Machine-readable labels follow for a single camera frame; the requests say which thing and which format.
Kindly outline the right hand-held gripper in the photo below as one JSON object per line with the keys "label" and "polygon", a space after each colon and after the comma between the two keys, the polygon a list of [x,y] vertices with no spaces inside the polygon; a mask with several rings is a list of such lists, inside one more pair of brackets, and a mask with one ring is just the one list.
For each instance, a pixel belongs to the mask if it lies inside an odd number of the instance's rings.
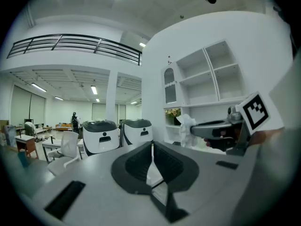
{"label": "right hand-held gripper", "polygon": [[252,93],[243,102],[228,108],[224,120],[199,123],[190,132],[212,140],[213,149],[228,155],[244,155],[251,136],[270,119],[270,113],[259,92]]}

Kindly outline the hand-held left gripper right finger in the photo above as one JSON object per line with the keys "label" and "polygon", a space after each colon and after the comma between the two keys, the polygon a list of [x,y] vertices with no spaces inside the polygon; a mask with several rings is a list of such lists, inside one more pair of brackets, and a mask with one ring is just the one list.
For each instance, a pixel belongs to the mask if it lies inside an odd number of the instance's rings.
{"label": "hand-held left gripper right finger", "polygon": [[155,141],[154,163],[170,193],[190,189],[199,175],[198,164],[182,153],[182,147]]}

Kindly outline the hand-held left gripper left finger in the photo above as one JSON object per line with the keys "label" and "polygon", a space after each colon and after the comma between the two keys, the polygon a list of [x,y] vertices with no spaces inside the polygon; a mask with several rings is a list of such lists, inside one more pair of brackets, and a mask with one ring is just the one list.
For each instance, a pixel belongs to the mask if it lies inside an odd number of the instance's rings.
{"label": "hand-held left gripper left finger", "polygon": [[118,157],[111,166],[115,182],[130,194],[150,195],[147,174],[152,163],[151,142]]}

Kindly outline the clear plastic bag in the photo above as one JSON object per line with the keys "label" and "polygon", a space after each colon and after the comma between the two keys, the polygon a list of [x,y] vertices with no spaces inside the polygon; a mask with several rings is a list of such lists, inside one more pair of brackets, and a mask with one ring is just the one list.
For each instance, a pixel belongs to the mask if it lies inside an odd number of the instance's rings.
{"label": "clear plastic bag", "polygon": [[182,114],[176,118],[181,123],[179,129],[181,147],[196,146],[198,143],[197,137],[190,132],[191,127],[197,125],[196,120],[188,114]]}

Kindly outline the person's right forearm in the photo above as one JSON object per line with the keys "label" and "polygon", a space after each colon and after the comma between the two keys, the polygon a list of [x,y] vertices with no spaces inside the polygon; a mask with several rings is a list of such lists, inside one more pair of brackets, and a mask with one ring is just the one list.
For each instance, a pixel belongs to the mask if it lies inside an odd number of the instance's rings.
{"label": "person's right forearm", "polygon": [[277,138],[283,131],[284,127],[273,130],[263,130],[255,132],[249,141],[249,146],[262,145],[264,142]]}

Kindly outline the white and black robot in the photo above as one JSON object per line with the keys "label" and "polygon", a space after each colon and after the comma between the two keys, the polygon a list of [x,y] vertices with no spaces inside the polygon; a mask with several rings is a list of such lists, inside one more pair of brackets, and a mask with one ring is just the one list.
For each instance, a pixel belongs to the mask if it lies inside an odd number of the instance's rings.
{"label": "white and black robot", "polygon": [[119,125],[119,146],[140,146],[153,141],[152,124],[149,120],[123,120]]}
{"label": "white and black robot", "polygon": [[119,134],[115,122],[86,121],[82,124],[83,144],[87,156],[115,150],[119,147]]}

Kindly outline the yellow flower bouquet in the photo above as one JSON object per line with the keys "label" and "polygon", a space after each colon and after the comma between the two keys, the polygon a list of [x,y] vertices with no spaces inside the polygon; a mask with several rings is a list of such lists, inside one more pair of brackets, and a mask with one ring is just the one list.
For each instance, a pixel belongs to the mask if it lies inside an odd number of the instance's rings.
{"label": "yellow flower bouquet", "polygon": [[165,115],[169,118],[179,117],[181,115],[181,109],[180,108],[166,109]]}

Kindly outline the white shelf cabinet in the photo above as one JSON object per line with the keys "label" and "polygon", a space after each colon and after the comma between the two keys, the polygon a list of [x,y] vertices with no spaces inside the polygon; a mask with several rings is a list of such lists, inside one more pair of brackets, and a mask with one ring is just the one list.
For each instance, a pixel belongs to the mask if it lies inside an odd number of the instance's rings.
{"label": "white shelf cabinet", "polygon": [[180,110],[197,123],[227,117],[249,86],[228,40],[220,40],[169,63],[161,70],[163,109]]}

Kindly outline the white office chair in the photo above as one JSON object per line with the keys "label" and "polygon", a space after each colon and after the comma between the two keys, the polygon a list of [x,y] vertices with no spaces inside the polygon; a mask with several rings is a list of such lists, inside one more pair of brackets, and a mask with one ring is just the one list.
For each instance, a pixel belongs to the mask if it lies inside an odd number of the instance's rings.
{"label": "white office chair", "polygon": [[80,161],[78,149],[78,133],[65,131],[61,139],[61,146],[53,151],[47,152],[47,156],[60,156],[52,160],[48,170],[58,176],[74,167]]}

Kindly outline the white table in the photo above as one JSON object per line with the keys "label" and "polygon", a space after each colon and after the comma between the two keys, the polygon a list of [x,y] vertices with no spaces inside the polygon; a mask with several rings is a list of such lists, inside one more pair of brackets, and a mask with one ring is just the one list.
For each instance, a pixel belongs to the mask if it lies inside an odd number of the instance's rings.
{"label": "white table", "polygon": [[[77,146],[78,146],[80,158],[82,159],[82,155],[85,154],[83,139],[78,139]],[[59,149],[60,147],[61,147],[61,140],[59,140],[59,139],[51,139],[50,138],[50,139],[42,142],[42,148],[43,148],[43,152],[44,152],[47,163],[50,163],[51,161],[55,160],[55,157],[49,157],[48,153],[55,149]]]}

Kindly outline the wooden desk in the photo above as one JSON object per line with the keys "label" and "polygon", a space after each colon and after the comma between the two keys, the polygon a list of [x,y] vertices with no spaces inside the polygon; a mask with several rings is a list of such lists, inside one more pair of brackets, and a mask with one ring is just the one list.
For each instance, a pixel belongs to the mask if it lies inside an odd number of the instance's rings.
{"label": "wooden desk", "polygon": [[18,135],[15,136],[16,139],[16,145],[17,145],[17,150],[20,152],[23,150],[25,152],[25,156],[31,157],[31,153],[35,152],[36,154],[36,159],[39,159],[36,145],[35,145],[35,139],[33,136],[28,136],[28,135]]}

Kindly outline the black balcony railing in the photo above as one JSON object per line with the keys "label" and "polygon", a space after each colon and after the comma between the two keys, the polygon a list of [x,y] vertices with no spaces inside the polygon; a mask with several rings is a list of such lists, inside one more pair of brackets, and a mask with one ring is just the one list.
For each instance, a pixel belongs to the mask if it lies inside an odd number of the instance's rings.
{"label": "black balcony railing", "polygon": [[13,43],[7,58],[42,51],[78,51],[107,56],[142,65],[142,52],[110,39],[73,33],[46,34]]}

